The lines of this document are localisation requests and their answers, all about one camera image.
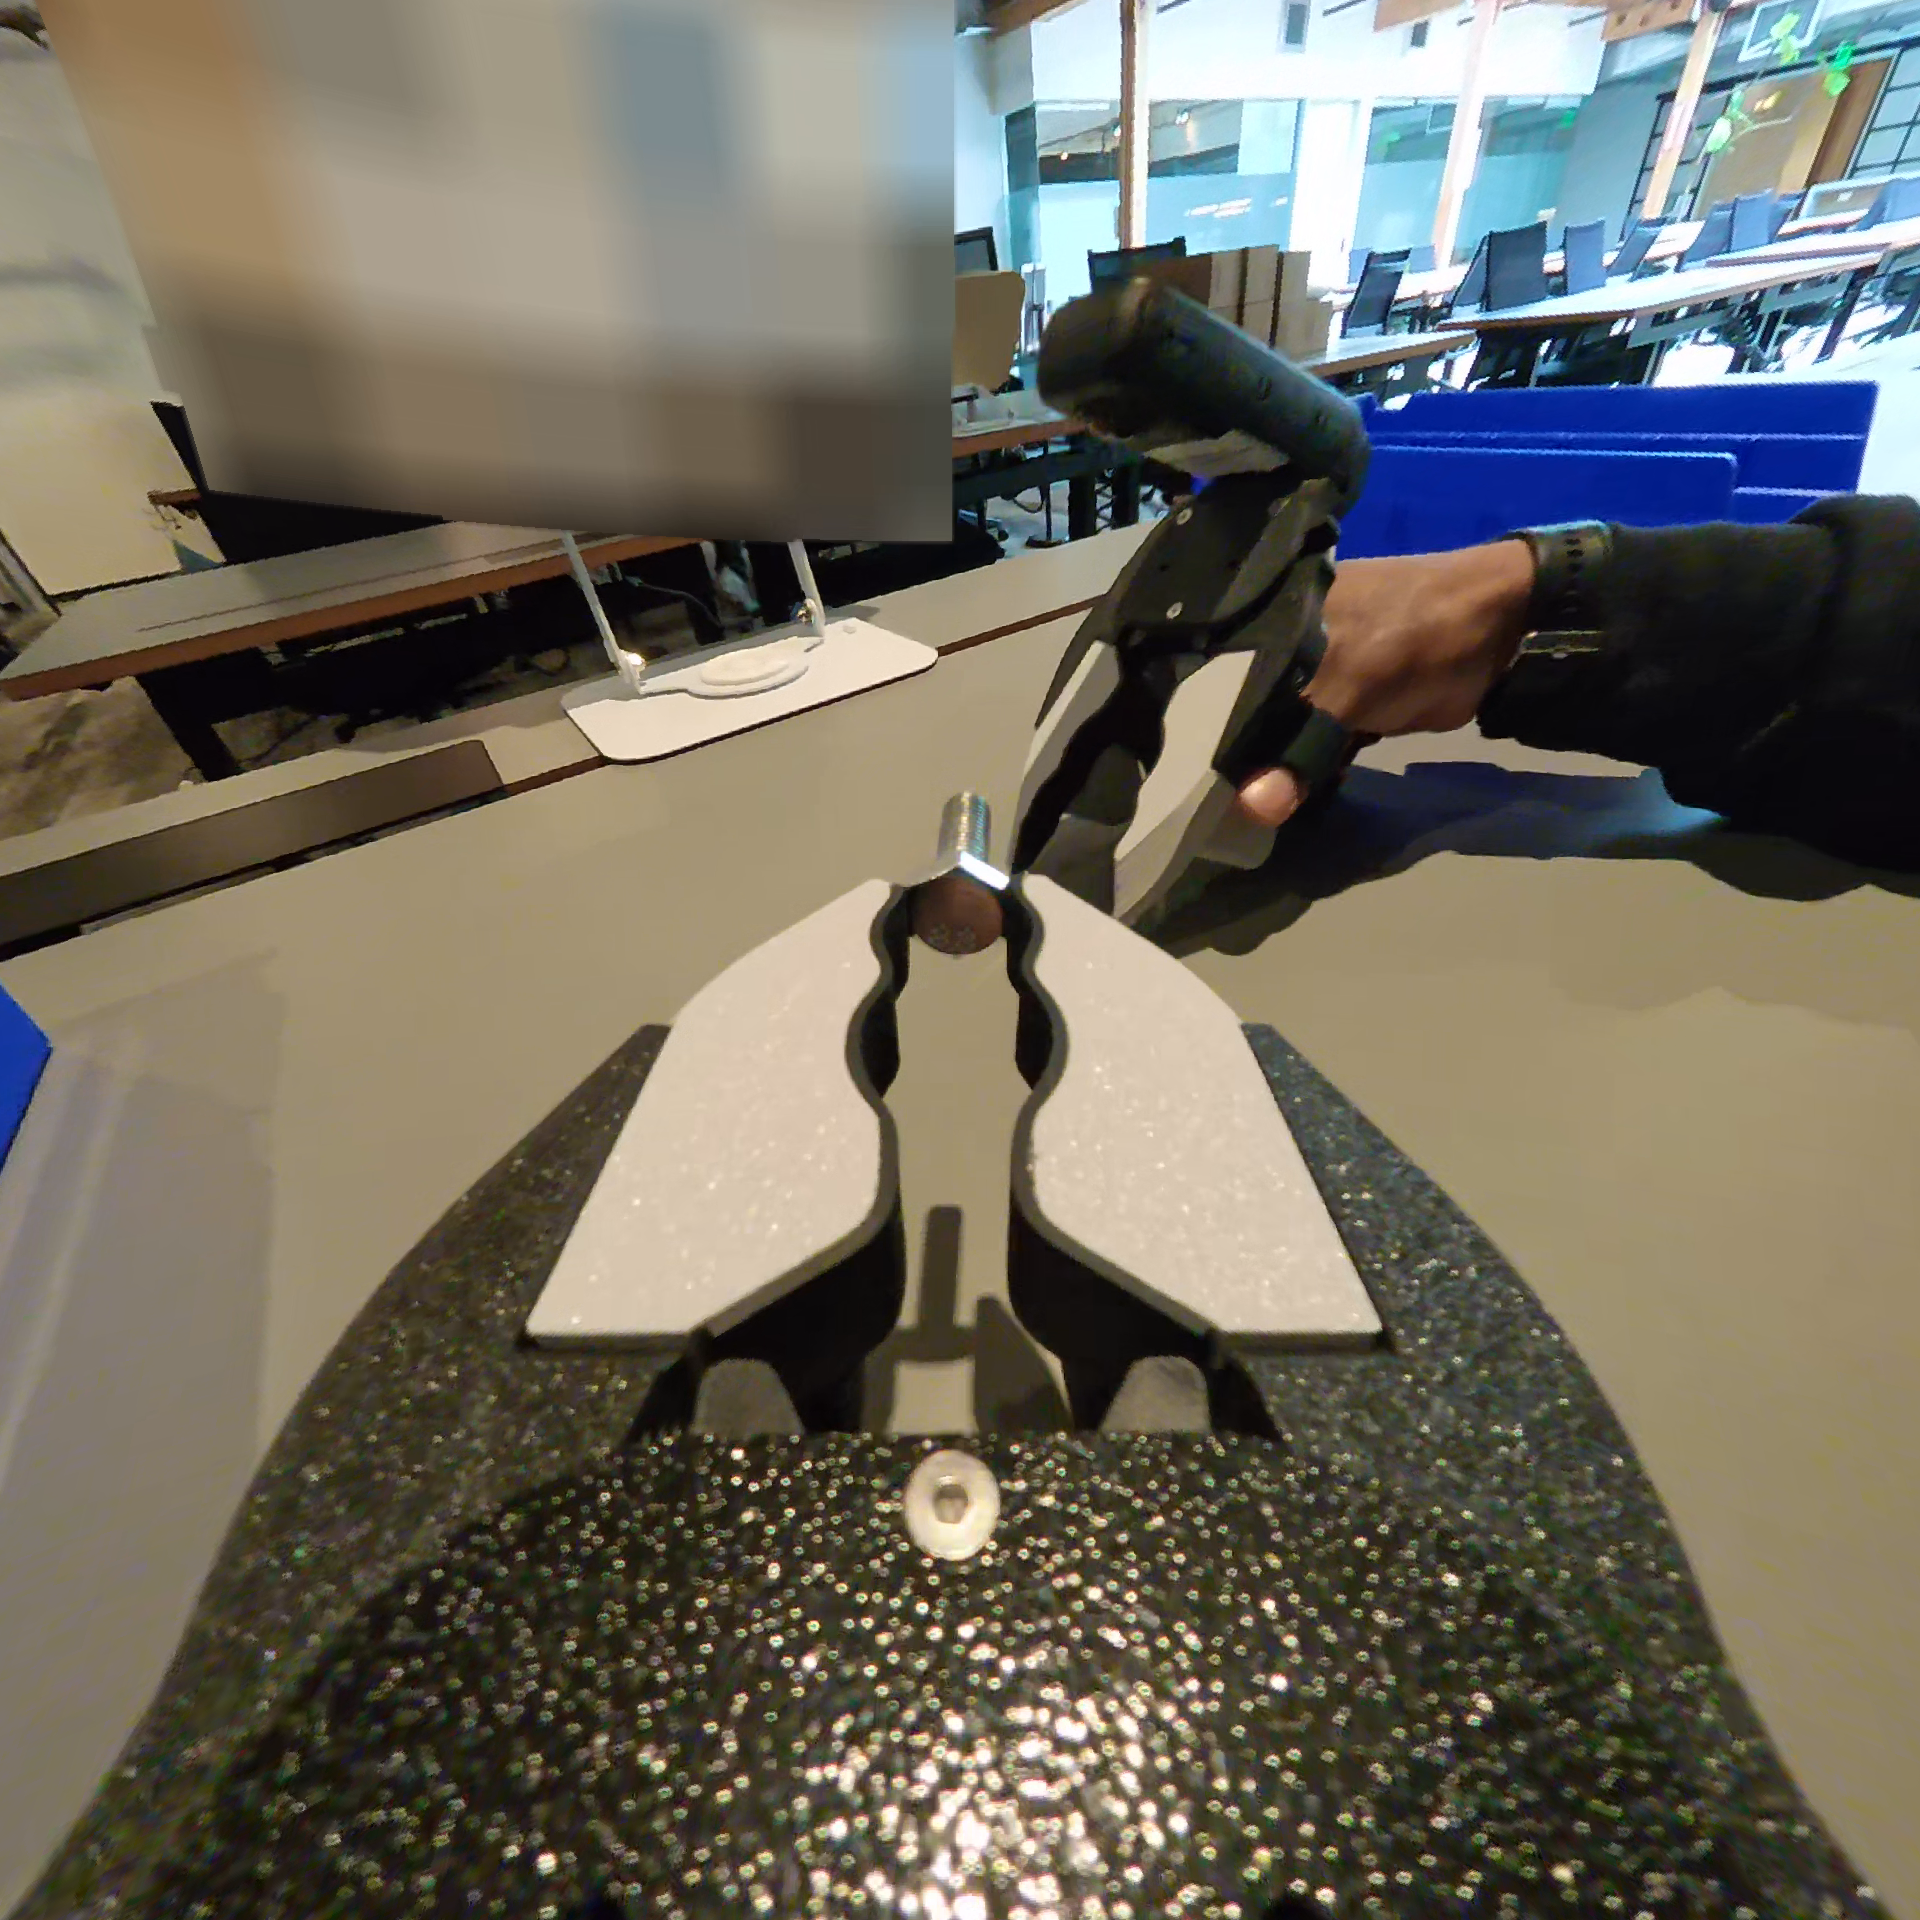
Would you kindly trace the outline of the stack of cardboard boxes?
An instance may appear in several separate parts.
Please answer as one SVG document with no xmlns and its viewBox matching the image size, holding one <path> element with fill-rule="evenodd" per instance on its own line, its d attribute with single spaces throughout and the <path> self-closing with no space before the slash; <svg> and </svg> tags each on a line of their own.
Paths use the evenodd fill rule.
<svg viewBox="0 0 1920 1920">
<path fill-rule="evenodd" d="M 1315 259 L 1286 248 L 1196 249 L 1176 262 L 1184 300 L 1290 359 L 1329 349 L 1334 302 L 1309 281 Z"/>
</svg>

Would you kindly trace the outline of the row of office chairs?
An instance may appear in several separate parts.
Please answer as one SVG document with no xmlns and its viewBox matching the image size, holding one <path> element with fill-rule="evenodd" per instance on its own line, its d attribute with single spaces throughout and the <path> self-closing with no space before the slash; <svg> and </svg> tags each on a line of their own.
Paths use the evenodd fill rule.
<svg viewBox="0 0 1920 1920">
<path fill-rule="evenodd" d="M 1916 218 L 1916 177 L 1892 177 L 1859 213 L 1845 208 L 1821 218 L 1785 218 L 1779 236 L 1760 205 L 1715 205 L 1703 218 L 1632 227 L 1616 249 L 1600 248 L 1609 227 L 1591 218 L 1572 227 L 1562 249 L 1545 249 L 1545 227 L 1494 230 L 1472 248 L 1468 265 L 1417 278 L 1400 278 L 1400 259 L 1367 259 L 1349 302 L 1349 319 L 1359 324 L 1309 359 L 1309 367 L 1340 388 L 1412 395 L 1428 377 L 1445 377 L 1458 355 L 1472 355 L 1468 319 L 1480 314 L 1600 294 L 1609 281 L 1663 278 L 1681 265 L 1715 265 L 1727 259 L 1770 248 L 1821 248 L 1829 236 L 1859 242 L 1899 218 Z M 1899 319 L 1885 324 L 1885 338 L 1916 330 L 1916 265 L 1892 271 L 1870 294 L 1907 300 Z"/>
</svg>

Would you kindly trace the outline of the blue plastic bin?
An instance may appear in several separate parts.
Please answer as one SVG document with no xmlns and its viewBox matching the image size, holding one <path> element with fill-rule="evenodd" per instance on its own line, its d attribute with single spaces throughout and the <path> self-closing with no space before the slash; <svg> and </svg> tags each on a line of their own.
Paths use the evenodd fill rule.
<svg viewBox="0 0 1920 1920">
<path fill-rule="evenodd" d="M 1340 560 L 1445 556 L 1549 522 L 1785 522 L 1854 495 L 1874 379 L 1420 388 L 1367 406 Z"/>
<path fill-rule="evenodd" d="M 12 1160 L 40 1073 L 52 1062 L 46 1034 L 0 992 L 0 1165 Z"/>
</svg>

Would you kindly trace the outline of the row of long office desks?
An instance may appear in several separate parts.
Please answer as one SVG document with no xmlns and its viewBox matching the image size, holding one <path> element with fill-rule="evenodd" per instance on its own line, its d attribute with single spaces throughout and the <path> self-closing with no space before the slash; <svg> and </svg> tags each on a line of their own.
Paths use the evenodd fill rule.
<svg viewBox="0 0 1920 1920">
<path fill-rule="evenodd" d="M 1782 367 L 1793 335 L 1818 330 L 1818 359 L 1837 349 L 1862 294 L 1916 265 L 1916 218 L 1859 242 L 1770 248 L 1715 265 L 1609 281 L 1468 319 L 1468 388 L 1653 386 L 1670 349 L 1718 344 L 1732 367 Z"/>
</svg>

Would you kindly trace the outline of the person's right hand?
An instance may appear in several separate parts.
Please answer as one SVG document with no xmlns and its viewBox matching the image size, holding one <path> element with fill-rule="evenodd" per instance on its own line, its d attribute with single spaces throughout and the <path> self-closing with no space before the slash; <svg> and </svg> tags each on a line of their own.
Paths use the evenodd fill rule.
<svg viewBox="0 0 1920 1920">
<path fill-rule="evenodd" d="M 1461 731 L 1528 629 L 1534 548 L 1340 560 L 1309 709 L 1349 739 Z"/>
</svg>

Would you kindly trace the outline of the black wristwatch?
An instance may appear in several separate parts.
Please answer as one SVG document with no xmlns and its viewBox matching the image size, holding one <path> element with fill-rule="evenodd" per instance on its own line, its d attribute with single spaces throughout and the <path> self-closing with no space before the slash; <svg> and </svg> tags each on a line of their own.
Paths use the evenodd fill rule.
<svg viewBox="0 0 1920 1920">
<path fill-rule="evenodd" d="M 1583 663 L 1609 648 L 1609 582 L 1616 528 L 1600 519 L 1528 522 L 1512 534 L 1528 556 L 1528 596 L 1512 674 L 1526 663 Z"/>
</svg>

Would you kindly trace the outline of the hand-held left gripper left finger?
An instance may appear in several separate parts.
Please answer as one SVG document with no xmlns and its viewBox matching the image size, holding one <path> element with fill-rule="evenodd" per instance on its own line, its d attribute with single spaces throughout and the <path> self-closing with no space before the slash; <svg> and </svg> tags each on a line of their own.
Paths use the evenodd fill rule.
<svg viewBox="0 0 1920 1920">
<path fill-rule="evenodd" d="M 525 1321 L 546 1348 L 735 1335 L 877 1246 L 898 1213 L 894 1034 L 905 889 L 870 876 L 685 1002 Z"/>
</svg>

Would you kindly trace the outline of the green plant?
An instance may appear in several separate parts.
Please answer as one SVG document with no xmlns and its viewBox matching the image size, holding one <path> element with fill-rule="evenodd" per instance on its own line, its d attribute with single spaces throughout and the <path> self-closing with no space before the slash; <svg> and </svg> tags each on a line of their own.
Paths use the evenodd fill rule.
<svg viewBox="0 0 1920 1920">
<path fill-rule="evenodd" d="M 1782 141 L 1785 152 L 1818 152 L 1832 105 L 1854 80 L 1854 49 L 1818 49 L 1829 25 L 1821 0 L 1755 0 L 1732 7 L 1727 25 L 1736 44 L 1736 80 L 1703 130 L 1703 157 Z"/>
</svg>

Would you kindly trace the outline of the white monitor stand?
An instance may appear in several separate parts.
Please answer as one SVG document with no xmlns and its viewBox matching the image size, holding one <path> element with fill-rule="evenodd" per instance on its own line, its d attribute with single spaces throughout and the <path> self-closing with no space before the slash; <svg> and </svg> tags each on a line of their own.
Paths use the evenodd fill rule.
<svg viewBox="0 0 1920 1920">
<path fill-rule="evenodd" d="M 686 752 L 727 733 L 919 676 L 939 663 L 939 651 L 913 636 L 862 614 L 828 614 L 828 596 L 800 538 L 787 546 L 800 582 L 795 624 L 700 648 L 679 663 L 640 663 L 615 643 L 576 534 L 558 534 L 558 548 L 612 656 L 612 676 L 570 689 L 566 711 L 587 746 L 615 763 Z"/>
</svg>

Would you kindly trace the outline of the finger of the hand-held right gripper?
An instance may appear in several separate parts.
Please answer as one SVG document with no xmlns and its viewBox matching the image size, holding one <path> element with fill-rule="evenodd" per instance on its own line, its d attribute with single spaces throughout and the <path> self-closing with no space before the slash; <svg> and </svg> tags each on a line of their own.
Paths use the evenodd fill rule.
<svg viewBox="0 0 1920 1920">
<path fill-rule="evenodd" d="M 1162 752 L 1116 853 L 1119 924 L 1162 914 L 1193 869 L 1252 873 L 1270 862 L 1279 828 L 1252 821 L 1239 783 L 1212 763 L 1234 733 L 1246 674 L 1252 656 L 1212 656 L 1171 695 Z"/>
<path fill-rule="evenodd" d="M 1047 683 L 1015 803 L 1015 873 L 1116 873 L 1193 648 L 1131 643 L 1089 613 Z"/>
</svg>

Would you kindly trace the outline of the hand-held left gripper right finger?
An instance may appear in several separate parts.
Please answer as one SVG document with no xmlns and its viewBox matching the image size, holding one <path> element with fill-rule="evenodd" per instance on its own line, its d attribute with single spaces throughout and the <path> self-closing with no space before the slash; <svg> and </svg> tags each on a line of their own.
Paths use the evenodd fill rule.
<svg viewBox="0 0 1920 1920">
<path fill-rule="evenodd" d="M 1021 876 L 1011 1221 L 1184 1335 L 1367 1348 L 1381 1307 L 1239 1011 L 1119 917 Z"/>
</svg>

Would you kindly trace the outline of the dark top office desk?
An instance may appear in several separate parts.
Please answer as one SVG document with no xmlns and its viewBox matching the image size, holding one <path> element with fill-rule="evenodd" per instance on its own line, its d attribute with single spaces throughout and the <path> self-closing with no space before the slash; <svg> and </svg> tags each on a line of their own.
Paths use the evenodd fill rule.
<svg viewBox="0 0 1920 1920">
<path fill-rule="evenodd" d="M 418 613 L 525 588 L 591 583 L 596 572 L 685 548 L 661 534 L 546 534 L 525 522 L 433 522 L 347 538 L 258 566 L 179 572 L 163 582 L 87 588 L 4 665 L 12 704 L 138 683 L 201 780 L 229 780 L 235 762 L 189 676 L 205 663 L 285 643 L 389 624 Z"/>
</svg>

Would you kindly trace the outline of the wooden pillar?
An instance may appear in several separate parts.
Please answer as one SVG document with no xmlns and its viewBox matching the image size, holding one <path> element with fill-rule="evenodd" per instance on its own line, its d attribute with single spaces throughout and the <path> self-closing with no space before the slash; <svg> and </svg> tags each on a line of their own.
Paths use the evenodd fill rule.
<svg viewBox="0 0 1920 1920">
<path fill-rule="evenodd" d="M 1682 49 L 1682 71 L 1681 71 L 1670 123 L 1663 123 L 1663 140 L 1656 140 L 1656 152 L 1653 152 L 1653 167 L 1647 167 L 1647 187 L 1641 187 L 1641 205 L 1639 205 L 1641 218 L 1670 213 L 1676 176 L 1681 176 L 1682 141 L 1694 135 L 1701 87 L 1703 87 L 1710 59 L 1715 59 L 1718 15 L 1727 15 L 1718 0 L 1694 7 L 1694 36 L 1688 36 L 1688 49 Z"/>
<path fill-rule="evenodd" d="M 1490 44 L 1498 36 L 1498 15 L 1505 15 L 1498 0 L 1480 0 L 1472 22 L 1468 22 L 1461 80 L 1458 80 L 1458 105 L 1453 105 L 1447 157 L 1445 157 L 1440 208 L 1434 208 L 1434 265 L 1453 265 L 1461 193 L 1468 193 L 1472 167 L 1480 167 L 1483 64 L 1490 64 Z"/>
<path fill-rule="evenodd" d="M 1145 248 L 1150 15 L 1150 0 L 1119 0 L 1119 249 Z"/>
</svg>

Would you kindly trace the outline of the person's right forearm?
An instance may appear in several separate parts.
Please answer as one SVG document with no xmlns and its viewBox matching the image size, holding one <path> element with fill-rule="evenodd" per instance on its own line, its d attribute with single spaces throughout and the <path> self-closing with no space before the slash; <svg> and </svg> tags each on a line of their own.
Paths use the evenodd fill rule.
<svg viewBox="0 0 1920 1920">
<path fill-rule="evenodd" d="M 1609 648 L 1498 674 L 1480 731 L 1656 769 L 1681 804 L 1854 869 L 1920 869 L 1920 510 L 1616 528 Z"/>
</svg>

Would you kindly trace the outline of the silver hex bolt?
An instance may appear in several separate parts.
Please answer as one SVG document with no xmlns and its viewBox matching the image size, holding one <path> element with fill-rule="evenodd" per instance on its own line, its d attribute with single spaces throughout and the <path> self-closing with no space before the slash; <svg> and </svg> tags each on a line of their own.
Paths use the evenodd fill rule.
<svg viewBox="0 0 1920 1920">
<path fill-rule="evenodd" d="M 992 804 L 956 789 L 939 812 L 935 856 L 905 884 L 911 931 L 922 951 L 971 958 L 1008 940 L 1021 914 L 1015 884 L 992 862 Z"/>
</svg>

